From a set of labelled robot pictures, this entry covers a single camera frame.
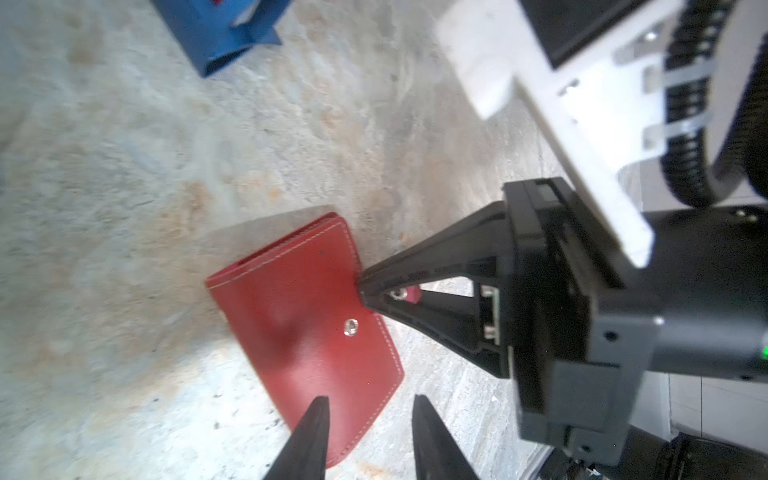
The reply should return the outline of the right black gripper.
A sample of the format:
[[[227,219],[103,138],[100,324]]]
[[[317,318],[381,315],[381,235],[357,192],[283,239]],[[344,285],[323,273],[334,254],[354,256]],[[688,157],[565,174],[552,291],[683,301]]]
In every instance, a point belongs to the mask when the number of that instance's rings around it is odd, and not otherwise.
[[[637,268],[562,179],[503,192],[505,203],[367,268],[358,290],[368,309],[509,379],[490,298],[397,289],[460,276],[496,286],[511,229],[503,310],[525,438],[618,465],[635,450],[646,373],[766,381],[765,205],[652,212],[651,260]]]

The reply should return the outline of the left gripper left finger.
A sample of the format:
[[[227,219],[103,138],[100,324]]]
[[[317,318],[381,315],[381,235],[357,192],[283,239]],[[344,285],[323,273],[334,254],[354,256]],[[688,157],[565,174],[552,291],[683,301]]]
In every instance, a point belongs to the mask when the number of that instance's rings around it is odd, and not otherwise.
[[[329,431],[329,398],[318,396],[309,405],[264,480],[323,480]]]

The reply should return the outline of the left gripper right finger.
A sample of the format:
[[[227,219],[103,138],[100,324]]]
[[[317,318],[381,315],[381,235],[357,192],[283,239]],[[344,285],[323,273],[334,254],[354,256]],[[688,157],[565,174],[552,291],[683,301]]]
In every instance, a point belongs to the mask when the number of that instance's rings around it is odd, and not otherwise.
[[[414,397],[411,424],[418,480],[479,479],[426,395]]]

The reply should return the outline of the red card holder wallet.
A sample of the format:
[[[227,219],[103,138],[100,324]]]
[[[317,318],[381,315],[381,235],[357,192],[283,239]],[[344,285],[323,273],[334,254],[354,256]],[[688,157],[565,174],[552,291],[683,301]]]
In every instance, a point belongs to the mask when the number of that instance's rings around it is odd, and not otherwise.
[[[323,215],[209,276],[205,285],[291,430],[330,407],[326,464],[357,446],[404,378],[380,315],[361,302],[347,222]]]

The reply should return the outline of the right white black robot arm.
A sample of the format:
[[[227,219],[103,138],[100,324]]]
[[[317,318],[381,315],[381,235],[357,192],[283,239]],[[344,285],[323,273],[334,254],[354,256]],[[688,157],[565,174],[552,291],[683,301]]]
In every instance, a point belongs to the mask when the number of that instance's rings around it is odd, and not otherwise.
[[[630,423],[647,372],[767,379],[767,208],[651,212],[631,264],[562,179],[364,271],[363,304],[511,379],[520,436],[611,479],[763,479],[764,455]]]

